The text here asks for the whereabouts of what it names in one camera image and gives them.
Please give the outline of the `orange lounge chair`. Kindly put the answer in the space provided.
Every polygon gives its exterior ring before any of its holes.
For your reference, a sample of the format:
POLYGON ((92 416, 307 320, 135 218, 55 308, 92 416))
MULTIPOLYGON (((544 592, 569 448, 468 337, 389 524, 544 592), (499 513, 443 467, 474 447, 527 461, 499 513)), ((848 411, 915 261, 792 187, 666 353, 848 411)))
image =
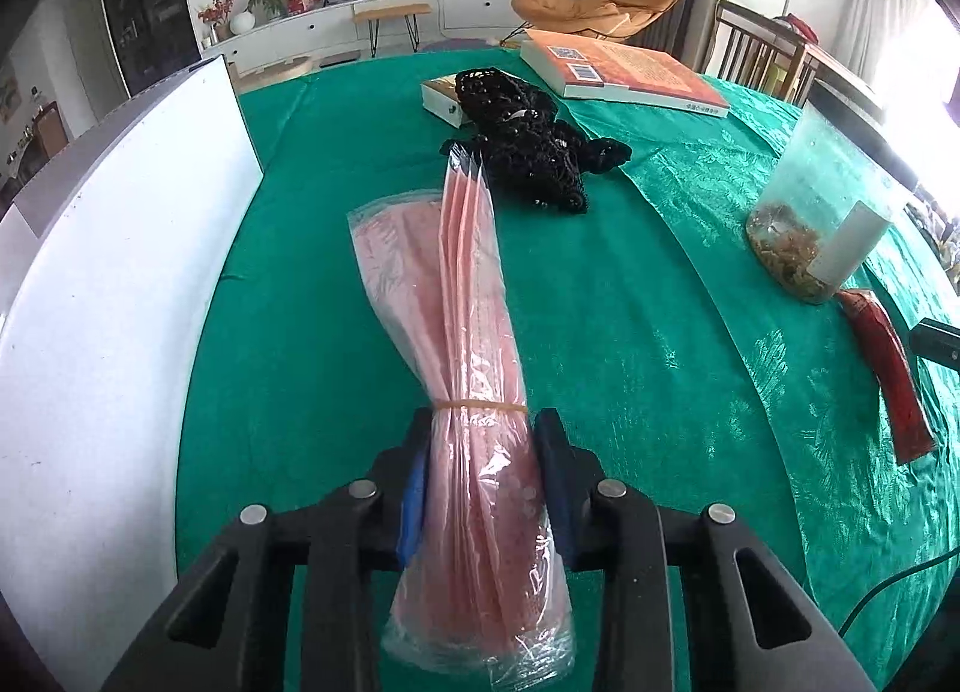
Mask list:
POLYGON ((511 0, 527 26, 626 43, 656 23, 679 0, 511 0))

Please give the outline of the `red plastic packet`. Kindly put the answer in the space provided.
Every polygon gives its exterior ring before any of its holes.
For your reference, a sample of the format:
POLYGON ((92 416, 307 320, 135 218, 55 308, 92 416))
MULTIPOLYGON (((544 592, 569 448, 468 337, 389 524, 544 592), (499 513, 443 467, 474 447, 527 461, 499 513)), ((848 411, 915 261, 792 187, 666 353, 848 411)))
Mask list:
POLYGON ((884 305, 869 289, 839 289, 835 297, 884 395, 896 463, 913 463, 931 453, 935 442, 900 336, 884 305))

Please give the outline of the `orange book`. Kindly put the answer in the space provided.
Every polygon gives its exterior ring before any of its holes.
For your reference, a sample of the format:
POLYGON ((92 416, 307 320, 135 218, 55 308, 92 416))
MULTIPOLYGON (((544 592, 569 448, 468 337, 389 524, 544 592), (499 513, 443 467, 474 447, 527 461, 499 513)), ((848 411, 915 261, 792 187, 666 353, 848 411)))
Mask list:
POLYGON ((641 104, 726 117, 729 103, 660 50, 530 28, 521 59, 563 99, 641 104))

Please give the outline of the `white cardboard storage box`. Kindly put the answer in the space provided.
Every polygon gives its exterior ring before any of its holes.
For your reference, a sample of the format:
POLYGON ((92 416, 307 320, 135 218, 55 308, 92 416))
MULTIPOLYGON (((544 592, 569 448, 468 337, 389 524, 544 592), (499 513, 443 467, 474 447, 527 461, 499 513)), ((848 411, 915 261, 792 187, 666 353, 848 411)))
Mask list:
POLYGON ((112 110, 3 215, 2 593, 67 689, 98 689, 176 582, 190 374, 261 180, 212 59, 112 110))

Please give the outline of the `clear jar black lid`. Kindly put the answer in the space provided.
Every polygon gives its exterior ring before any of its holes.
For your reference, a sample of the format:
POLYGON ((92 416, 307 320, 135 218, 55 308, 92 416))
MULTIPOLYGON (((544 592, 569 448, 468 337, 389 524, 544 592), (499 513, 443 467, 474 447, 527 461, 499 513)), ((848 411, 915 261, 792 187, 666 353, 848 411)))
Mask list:
POLYGON ((869 112, 815 82, 745 236, 782 288, 822 304, 864 263, 917 183, 869 112))

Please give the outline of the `white tv cabinet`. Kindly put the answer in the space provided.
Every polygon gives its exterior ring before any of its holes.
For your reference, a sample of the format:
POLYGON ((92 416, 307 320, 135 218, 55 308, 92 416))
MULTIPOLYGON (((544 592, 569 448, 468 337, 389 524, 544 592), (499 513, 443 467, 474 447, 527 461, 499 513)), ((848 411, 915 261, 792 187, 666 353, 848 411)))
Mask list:
POLYGON ((249 73, 301 55, 372 59, 448 39, 503 39, 520 24, 511 0, 348 0, 263 23, 213 44, 202 57, 223 57, 249 73))

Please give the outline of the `pink face mask pack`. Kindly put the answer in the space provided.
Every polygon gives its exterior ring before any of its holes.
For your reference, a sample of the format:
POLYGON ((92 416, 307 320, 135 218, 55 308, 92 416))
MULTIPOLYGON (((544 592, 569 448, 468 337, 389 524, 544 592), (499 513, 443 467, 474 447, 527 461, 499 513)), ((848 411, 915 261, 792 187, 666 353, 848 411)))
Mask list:
POLYGON ((573 616, 482 163, 452 145, 441 190, 366 204, 350 233, 371 307, 430 402, 420 534, 382 645, 494 690, 555 681, 574 664, 573 616))

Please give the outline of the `red flower vase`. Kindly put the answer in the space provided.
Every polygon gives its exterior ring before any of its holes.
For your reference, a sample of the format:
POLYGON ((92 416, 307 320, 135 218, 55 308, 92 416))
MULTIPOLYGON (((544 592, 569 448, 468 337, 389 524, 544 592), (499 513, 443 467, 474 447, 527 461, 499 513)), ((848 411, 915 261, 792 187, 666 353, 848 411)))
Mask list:
POLYGON ((233 15, 236 0, 208 0, 197 10, 197 18, 206 27, 206 37, 212 44, 224 39, 229 29, 229 20, 233 15))

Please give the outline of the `yellow tissue pack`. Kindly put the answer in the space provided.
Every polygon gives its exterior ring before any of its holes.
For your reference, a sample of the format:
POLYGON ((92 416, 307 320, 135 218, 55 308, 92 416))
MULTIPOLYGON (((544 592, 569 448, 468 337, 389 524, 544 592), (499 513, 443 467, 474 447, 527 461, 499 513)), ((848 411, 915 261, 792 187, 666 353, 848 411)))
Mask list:
POLYGON ((451 127, 460 128, 470 122, 455 93, 454 75, 430 78, 421 83, 421 105, 451 127))

